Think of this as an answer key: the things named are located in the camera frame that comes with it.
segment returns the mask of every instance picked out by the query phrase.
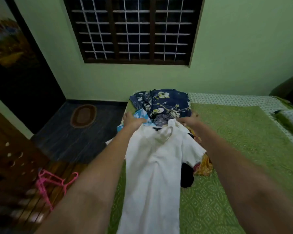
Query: wooden window frame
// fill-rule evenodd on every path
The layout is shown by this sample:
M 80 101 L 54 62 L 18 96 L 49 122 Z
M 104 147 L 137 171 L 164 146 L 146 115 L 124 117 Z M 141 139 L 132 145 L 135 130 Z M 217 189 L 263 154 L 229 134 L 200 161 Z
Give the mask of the wooden window frame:
M 190 66 L 191 63 L 191 58 L 193 54 L 193 49 L 195 47 L 195 40 L 197 36 L 197 31 L 199 29 L 199 24 L 200 24 L 200 19 L 203 11 L 203 5 L 205 3 L 205 0 L 195 0 L 200 7 L 198 7 L 197 10 L 195 10 L 195 15 L 192 20 L 192 28 L 190 32 L 190 39 L 189 39 L 189 45 L 191 47 L 188 47 L 188 50 L 186 52 L 186 58 L 185 60 L 158 60 L 154 58 L 155 54 L 155 14 L 156 14 L 156 0 L 150 0 L 150 59 L 121 59 L 119 57 L 119 49 L 118 49 L 118 43 L 117 43 L 117 37 L 116 37 L 116 29 L 115 29 L 115 21 L 113 18 L 113 9 L 112 9 L 112 0 L 105 0 L 105 8 L 108 14 L 108 20 L 109 20 L 109 28 L 111 32 L 111 37 L 112 37 L 112 44 L 114 48 L 114 53 L 115 53 L 115 59 L 95 59 L 95 58 L 87 58 L 85 56 L 84 49 L 82 47 L 82 41 L 80 39 L 80 34 L 79 31 L 77 30 L 77 23 L 74 20 L 72 16 L 71 9 L 69 7 L 69 0 L 63 0 L 69 19 L 70 23 L 72 24 L 74 34 L 76 36 L 78 46 L 80 49 L 80 52 L 82 54 L 82 58 L 85 63 L 107 63 L 107 64 L 145 64 L 145 65 L 187 65 Z

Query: window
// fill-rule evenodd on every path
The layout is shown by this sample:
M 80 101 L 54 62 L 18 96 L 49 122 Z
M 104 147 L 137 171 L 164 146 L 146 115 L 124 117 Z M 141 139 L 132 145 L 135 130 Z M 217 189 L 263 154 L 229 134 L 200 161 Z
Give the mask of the window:
M 202 0 L 64 0 L 86 63 L 188 65 Z

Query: orange patterned cloth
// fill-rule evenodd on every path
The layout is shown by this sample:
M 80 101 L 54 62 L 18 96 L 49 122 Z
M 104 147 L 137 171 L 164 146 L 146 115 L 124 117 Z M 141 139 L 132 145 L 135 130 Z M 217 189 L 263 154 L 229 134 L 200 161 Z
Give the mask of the orange patterned cloth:
M 201 138 L 196 136 L 194 131 L 187 126 L 187 129 L 191 132 L 191 134 L 194 136 L 194 140 L 199 143 L 199 145 L 202 145 Z M 213 171 L 213 164 L 211 163 L 211 160 L 207 156 L 207 153 L 203 155 L 202 161 L 200 163 L 197 163 L 193 167 L 193 174 L 194 175 L 202 175 L 202 176 L 209 176 L 211 172 Z

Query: hand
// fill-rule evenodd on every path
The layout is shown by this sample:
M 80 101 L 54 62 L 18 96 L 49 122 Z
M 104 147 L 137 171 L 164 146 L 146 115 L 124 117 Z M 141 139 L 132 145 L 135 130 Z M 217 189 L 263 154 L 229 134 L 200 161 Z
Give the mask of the hand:
M 142 123 L 147 121 L 145 118 L 135 118 L 130 112 L 125 113 L 123 119 L 124 127 L 132 127 L 134 130 L 137 130 Z
M 191 117 L 181 117 L 177 118 L 177 121 L 184 126 L 189 126 L 194 129 L 195 125 L 200 122 L 199 115 L 196 112 L 192 112 Z

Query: bed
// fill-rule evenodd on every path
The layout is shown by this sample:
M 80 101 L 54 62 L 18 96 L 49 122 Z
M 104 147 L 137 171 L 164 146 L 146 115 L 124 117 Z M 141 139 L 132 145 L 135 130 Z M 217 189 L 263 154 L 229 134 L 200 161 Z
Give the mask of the bed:
M 286 106 L 270 96 L 189 93 L 191 107 L 232 146 L 265 171 L 293 199 L 293 135 L 274 118 Z M 129 102 L 126 111 L 134 112 Z M 108 233 L 116 233 L 125 195 L 123 166 L 112 207 Z M 181 188 L 180 234 L 244 233 L 214 170 L 195 176 L 192 187 Z

